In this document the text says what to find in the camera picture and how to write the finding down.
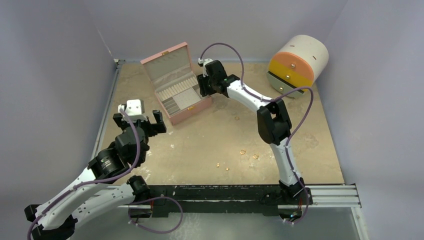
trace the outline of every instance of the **cable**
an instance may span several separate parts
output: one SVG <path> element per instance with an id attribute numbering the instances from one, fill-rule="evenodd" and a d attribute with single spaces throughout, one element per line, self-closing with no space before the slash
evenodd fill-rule
<path id="1" fill-rule="evenodd" d="M 246 86 L 245 86 L 245 83 L 243 82 L 243 79 L 244 79 L 244 76 L 245 76 L 245 64 L 244 64 L 244 62 L 243 62 L 243 59 L 242 59 L 242 56 L 240 56 L 240 53 L 234 48 L 234 47 L 232 47 L 231 45 L 229 45 L 229 44 L 226 44 L 226 43 L 223 43 L 223 42 L 215 42 L 215 43 L 213 43 L 213 44 L 211 44 L 211 45 L 209 45 L 209 46 L 207 46 L 204 50 L 203 50 L 203 52 L 201 53 L 201 55 L 200 55 L 200 59 L 202 59 L 203 58 L 203 55 L 206 53 L 206 51 L 208 50 L 208 49 L 210 49 L 211 47 L 213 47 L 213 46 L 215 46 L 215 45 L 223 45 L 223 46 L 226 46 L 226 47 L 229 47 L 230 49 L 232 49 L 234 52 L 235 52 L 235 54 L 237 54 L 237 57 L 238 57 L 238 59 L 240 60 L 240 64 L 241 64 L 241 77 L 240 77 L 240 85 L 241 85 L 241 88 L 243 88 L 243 90 L 246 92 L 246 93 L 248 93 L 250 96 L 252 96 L 252 97 L 254 97 L 254 98 L 256 98 L 256 99 L 258 99 L 258 100 L 261 100 L 262 102 L 266 102 L 266 103 L 272 103 L 272 102 L 275 102 L 275 101 L 277 101 L 277 100 L 279 100 L 279 99 L 281 99 L 281 98 L 283 98 L 283 95 L 281 95 L 281 96 L 279 96 L 279 97 L 277 97 L 277 98 L 274 98 L 274 99 L 271 99 L 271 100 L 269 100 L 269 99 L 264 99 L 263 97 L 260 97 L 260 96 L 258 96 L 258 95 L 256 95 L 256 94 L 254 94 L 253 92 L 251 92 L 251 91 L 249 91 L 247 88 L 246 88 Z"/>
<path id="2" fill-rule="evenodd" d="M 135 137 L 135 144 L 136 144 L 136 148 L 137 148 L 136 151 L 137 152 L 136 152 L 136 155 L 135 155 L 135 160 L 134 160 L 133 164 L 131 165 L 131 167 L 128 170 L 126 170 L 125 172 L 123 172 L 123 173 L 121 173 L 121 174 L 119 174 L 117 176 L 110 177 L 110 178 L 105 178 L 105 179 L 101 179 L 101 180 L 93 180 L 93 181 L 81 182 L 81 183 L 73 186 L 72 189 L 69 189 L 69 190 L 65 191 L 62 195 L 60 195 L 54 201 L 52 201 L 41 212 L 41 214 L 38 217 L 36 217 L 35 220 L 31 223 L 31 225 L 30 225 L 30 227 L 28 229 L 28 232 L 26 234 L 26 239 L 27 240 L 31 240 L 31 232 L 33 231 L 34 226 L 38 223 L 38 221 L 40 221 L 40 219 L 42 217 L 44 217 L 46 215 L 46 213 L 50 209 L 52 209 L 56 204 L 58 204 L 60 201 L 62 201 L 64 198 L 66 198 L 70 193 L 72 193 L 72 192 L 76 191 L 78 188 L 80 188 L 82 186 L 85 186 L 85 185 L 88 185 L 88 184 L 102 184 L 102 183 L 107 183 L 107 182 L 118 180 L 118 179 L 122 178 L 123 176 L 129 174 L 137 166 L 137 163 L 138 163 L 139 158 L 140 158 L 140 151 L 141 151 L 140 138 L 139 138 L 139 135 L 137 133 L 136 126 L 134 126 L 134 123 L 131 120 L 131 118 L 128 116 L 128 114 L 124 110 L 122 110 L 122 109 L 120 109 L 119 111 L 125 117 L 125 119 L 128 121 L 129 125 L 131 126 L 132 132 L 134 133 L 134 137 Z"/>
<path id="3" fill-rule="evenodd" d="M 135 226 L 137 226 L 137 227 L 139 227 L 141 229 L 144 229 L 144 230 L 149 231 L 149 232 L 154 233 L 154 234 L 168 234 L 170 232 L 175 231 L 181 225 L 181 223 L 183 222 L 183 208 L 178 203 L 178 201 L 176 201 L 175 199 L 173 199 L 171 197 L 167 197 L 167 196 L 158 196 L 158 197 L 153 197 L 153 198 L 150 198 L 150 199 L 147 199 L 147 200 L 144 200 L 144 201 L 133 202 L 131 204 L 132 205 L 139 205 L 139 204 L 144 204 L 144 203 L 151 202 L 151 201 L 158 200 L 158 199 L 168 199 L 168 200 L 171 200 L 172 202 L 174 202 L 178 206 L 179 211 L 181 212 L 181 216 L 180 216 L 179 221 L 178 221 L 178 223 L 177 223 L 177 225 L 175 227 L 173 227 L 171 230 L 159 231 L 159 230 L 154 230 L 154 229 L 148 228 L 146 226 L 140 225 L 140 224 L 138 224 L 137 222 L 135 222 L 135 221 L 133 221 L 131 219 L 130 210 L 128 210 L 128 217 L 129 217 L 128 224 L 133 224 L 133 225 L 135 225 Z"/>
<path id="4" fill-rule="evenodd" d="M 305 114 L 303 115 L 303 117 L 302 117 L 302 119 L 300 120 L 299 124 L 298 124 L 298 125 L 297 125 L 297 127 L 293 130 L 293 132 L 290 134 L 290 136 L 288 136 L 288 139 L 287 139 L 287 141 L 285 142 L 285 154 L 286 154 L 286 156 L 287 156 L 288 164 L 290 165 L 291 171 L 293 172 L 294 176 L 296 177 L 297 182 L 298 182 L 298 183 L 300 184 L 300 186 L 302 187 L 302 189 L 303 189 L 303 191 L 304 191 L 304 194 L 305 194 L 305 199 L 306 199 L 306 205 L 305 205 L 304 213 L 303 213 L 303 214 L 302 214 L 302 216 L 300 216 L 300 218 L 299 218 L 299 219 L 297 219 L 295 222 L 291 222 L 291 224 L 297 224 L 298 222 L 300 222 L 300 221 L 301 221 L 301 220 L 305 217 L 306 213 L 308 212 L 308 208 L 309 208 L 309 194 L 308 194 L 308 191 L 307 191 L 307 189 L 306 189 L 305 185 L 301 182 L 301 180 L 300 180 L 299 176 L 296 174 L 295 167 L 293 166 L 292 160 L 290 159 L 288 145 L 289 145 L 289 142 L 290 142 L 290 140 L 292 139 L 293 135 L 295 135 L 295 133 L 298 131 L 298 129 L 299 129 L 299 128 L 301 127 L 301 125 L 304 123 L 304 121 L 305 121 L 306 117 L 307 117 L 307 116 L 308 116 L 308 114 L 309 114 L 309 111 L 311 110 L 312 103 L 313 103 L 313 101 L 314 101 L 314 91 L 312 90 L 312 88 L 311 88 L 310 86 L 301 86 L 301 87 L 294 88 L 294 89 L 290 90 L 289 92 L 287 92 L 287 93 L 285 93 L 285 94 L 283 94 L 283 95 L 281 95 L 281 96 L 279 96 L 279 97 L 276 97 L 276 98 L 274 98 L 274 99 L 271 99 L 271 100 L 269 100 L 269 99 L 264 99 L 263 97 L 257 96 L 256 94 L 254 94 L 253 92 L 250 92 L 249 90 L 247 90 L 247 89 L 245 88 L 245 84 L 243 83 L 243 77 L 245 76 L 245 64 L 243 63 L 243 59 L 242 59 L 242 57 L 240 56 L 240 53 L 239 53 L 239 52 L 238 52 L 238 51 L 237 51 L 234 47 L 232 47 L 231 45 L 226 44 L 226 43 L 223 43 L 223 42 L 215 42 L 215 43 L 213 43 L 213 44 L 211 44 L 211 45 L 207 46 L 207 47 L 205 48 L 205 50 L 203 50 L 203 52 L 202 52 L 202 53 L 201 53 L 201 55 L 200 55 L 200 59 L 202 59 L 202 58 L 203 58 L 203 55 L 205 54 L 205 52 L 206 52 L 209 48 L 211 48 L 212 46 L 215 46 L 215 45 L 223 45 L 223 46 L 229 47 L 230 49 L 232 49 L 232 50 L 235 52 L 235 54 L 237 54 L 237 57 L 238 57 L 238 59 L 240 60 L 240 64 L 241 64 L 241 77 L 240 77 L 240 84 L 241 84 L 241 87 L 243 88 L 243 90 L 244 90 L 246 93 L 248 93 L 249 95 L 251 95 L 252 97 L 254 97 L 254 98 L 256 98 L 256 99 L 259 99 L 259 100 L 261 100 L 261 101 L 263 101 L 263 102 L 266 102 L 266 103 L 272 103 L 272 102 L 276 102 L 276 101 L 278 101 L 278 100 L 280 100 L 280 99 L 282 99 L 282 98 L 286 97 L 287 95 L 289 95 L 289 94 L 291 94 L 291 93 L 294 93 L 294 92 L 299 91 L 299 90 L 302 90 L 302 89 L 307 89 L 307 90 L 309 90 L 309 91 L 310 91 L 310 102 L 309 102 L 309 105 L 308 105 L 308 107 L 307 107 L 307 109 L 306 109 L 306 111 L 305 111 Z"/>

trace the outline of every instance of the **floor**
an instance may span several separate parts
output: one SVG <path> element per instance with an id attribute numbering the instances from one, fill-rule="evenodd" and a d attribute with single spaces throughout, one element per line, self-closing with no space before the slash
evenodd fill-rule
<path id="1" fill-rule="evenodd" d="M 194 73 L 201 69 L 193 66 Z M 225 63 L 228 74 L 240 76 L 238 63 Z M 244 81 L 256 91 L 277 97 L 267 82 L 266 63 L 247 63 Z M 339 161 L 316 86 L 308 118 L 292 139 L 292 149 L 307 184 L 343 183 Z M 102 147 L 106 148 L 121 130 L 112 120 L 119 104 L 142 99 L 146 114 L 154 121 L 152 110 L 161 110 L 147 75 L 139 63 L 122 66 Z M 302 118 L 309 95 L 284 99 L 293 126 Z M 115 184 L 132 175 L 142 175 L 150 185 L 161 184 L 276 184 L 277 164 L 268 144 L 257 132 L 256 113 L 223 95 L 213 95 L 213 105 L 172 126 L 164 114 L 167 133 L 149 139 L 146 162 Z"/>

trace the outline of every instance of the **pink jewelry box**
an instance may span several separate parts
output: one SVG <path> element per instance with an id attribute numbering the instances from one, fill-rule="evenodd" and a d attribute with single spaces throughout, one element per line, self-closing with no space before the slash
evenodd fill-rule
<path id="1" fill-rule="evenodd" d="M 200 94 L 186 42 L 141 60 L 141 64 L 172 125 L 212 105 L 210 96 Z"/>

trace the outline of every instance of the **gray wall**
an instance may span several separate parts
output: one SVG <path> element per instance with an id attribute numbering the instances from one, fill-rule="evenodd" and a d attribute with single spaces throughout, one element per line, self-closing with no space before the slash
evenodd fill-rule
<path id="1" fill-rule="evenodd" d="M 114 73 L 82 0 L 0 2 L 1 239 L 90 160 Z"/>
<path id="2" fill-rule="evenodd" d="M 140 60 L 181 42 L 191 57 L 215 42 L 269 61 L 290 38 L 325 41 L 347 0 L 86 0 L 114 58 Z M 237 60 L 225 47 L 209 57 Z"/>
<path id="3" fill-rule="evenodd" d="M 423 239 L 424 1 L 350 0 L 317 80 L 371 239 Z"/>

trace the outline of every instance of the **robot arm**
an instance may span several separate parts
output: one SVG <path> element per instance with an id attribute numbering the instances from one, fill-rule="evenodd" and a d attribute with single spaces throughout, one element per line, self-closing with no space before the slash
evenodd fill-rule
<path id="1" fill-rule="evenodd" d="M 283 100 L 269 102 L 271 98 L 263 96 L 244 85 L 243 87 L 251 94 L 261 96 L 260 99 L 253 97 L 243 89 L 242 83 L 237 76 L 233 74 L 227 75 L 223 65 L 218 60 L 199 59 L 198 63 L 203 67 L 203 74 L 197 76 L 202 96 L 220 93 L 256 112 L 259 135 L 264 142 L 270 145 L 277 162 L 280 186 L 285 188 L 292 197 L 296 196 L 302 190 L 302 186 L 298 183 L 295 174 L 301 181 L 303 179 L 294 162 L 292 147 L 290 144 L 286 145 L 286 141 L 291 134 L 292 123 Z M 292 160 L 293 168 L 289 164 L 286 148 Z"/>
<path id="2" fill-rule="evenodd" d="M 143 109 L 141 100 L 129 100 L 118 107 L 118 110 L 128 115 L 140 141 L 137 162 L 135 132 L 123 115 L 117 113 L 113 119 L 122 129 L 122 134 L 118 135 L 109 147 L 100 151 L 82 173 L 59 194 L 44 204 L 32 204 L 25 208 L 27 220 L 33 224 L 38 223 L 37 227 L 31 229 L 34 240 L 66 240 L 76 228 L 89 220 L 118 206 L 132 203 L 137 197 L 145 197 L 149 187 L 141 176 L 131 177 L 127 183 L 112 191 L 104 190 L 122 174 L 144 163 L 146 151 L 149 150 L 149 137 L 166 132 L 162 113 L 154 110 L 156 123 L 150 123 L 143 115 Z"/>

